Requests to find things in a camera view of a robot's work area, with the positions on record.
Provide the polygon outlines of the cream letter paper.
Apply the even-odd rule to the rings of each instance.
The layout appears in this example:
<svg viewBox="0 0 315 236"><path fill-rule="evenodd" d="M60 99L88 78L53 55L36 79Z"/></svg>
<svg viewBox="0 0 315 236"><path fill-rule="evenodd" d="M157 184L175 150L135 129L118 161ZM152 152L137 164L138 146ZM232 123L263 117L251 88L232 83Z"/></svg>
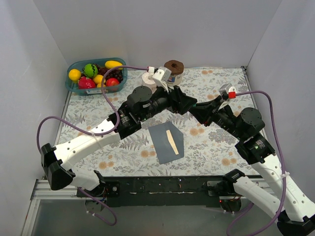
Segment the cream letter paper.
<svg viewBox="0 0 315 236"><path fill-rule="evenodd" d="M176 146L176 144L175 144L175 141L174 141L174 139L173 139L173 136L172 136L171 131L170 131L170 130L166 130L166 135L167 135L168 141L169 141L169 143L170 143L170 145L171 145L171 147L172 147L174 153L175 153L176 155L178 155L179 152L178 152L177 146Z"/></svg>

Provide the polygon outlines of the grey envelope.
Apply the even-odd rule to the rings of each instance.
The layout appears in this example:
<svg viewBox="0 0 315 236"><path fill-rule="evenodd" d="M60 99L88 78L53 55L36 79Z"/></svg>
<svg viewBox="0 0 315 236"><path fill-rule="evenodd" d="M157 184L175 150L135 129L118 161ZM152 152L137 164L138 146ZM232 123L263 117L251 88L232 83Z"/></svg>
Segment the grey envelope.
<svg viewBox="0 0 315 236"><path fill-rule="evenodd" d="M168 141L166 130L170 130L179 154L176 155ZM155 147L159 164L166 164L184 157L184 135L172 123L166 122L149 127L149 133Z"/></svg>

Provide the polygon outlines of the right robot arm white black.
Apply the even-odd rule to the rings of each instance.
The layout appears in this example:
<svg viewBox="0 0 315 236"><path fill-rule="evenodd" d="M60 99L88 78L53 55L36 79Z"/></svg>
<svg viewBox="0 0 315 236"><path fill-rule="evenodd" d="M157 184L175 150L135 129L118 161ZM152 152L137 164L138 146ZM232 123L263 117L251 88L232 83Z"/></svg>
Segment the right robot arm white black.
<svg viewBox="0 0 315 236"><path fill-rule="evenodd" d="M284 162L260 134L265 123L259 110L244 108L235 116L221 97L197 103L189 112L200 124L215 123L238 140L239 155L256 170L274 192L269 194L255 185L240 170L225 174L212 189L227 195L240 194L277 220L284 236L307 236L315 230L315 204L297 186L285 170Z"/></svg>

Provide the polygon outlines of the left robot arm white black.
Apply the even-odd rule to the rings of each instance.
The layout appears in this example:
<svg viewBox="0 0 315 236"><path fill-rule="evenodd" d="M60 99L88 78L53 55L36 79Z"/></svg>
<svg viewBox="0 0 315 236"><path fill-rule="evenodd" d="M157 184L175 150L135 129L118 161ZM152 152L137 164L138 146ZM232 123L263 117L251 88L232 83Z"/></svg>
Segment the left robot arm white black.
<svg viewBox="0 0 315 236"><path fill-rule="evenodd" d="M101 196L105 190L101 174L75 169L77 162L132 135L141 129L142 122L164 110L183 115L196 103L197 99L183 93L178 86L169 90L159 87L155 92L145 86L136 87L118 110L86 134L60 145L47 143L40 148L41 166L51 189L72 185L87 189L95 197Z"/></svg>

